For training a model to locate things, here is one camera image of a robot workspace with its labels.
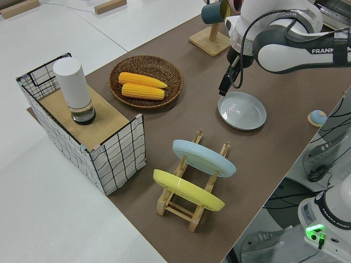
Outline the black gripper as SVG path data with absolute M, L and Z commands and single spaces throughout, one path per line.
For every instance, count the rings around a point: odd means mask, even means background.
M 219 85 L 219 94 L 226 96 L 231 85 L 235 85 L 235 81 L 239 75 L 240 63 L 242 62 L 243 68 L 248 68 L 253 64 L 253 55 L 240 55 L 233 48 L 228 49 L 227 60 L 229 62 L 229 73 L 225 73 Z

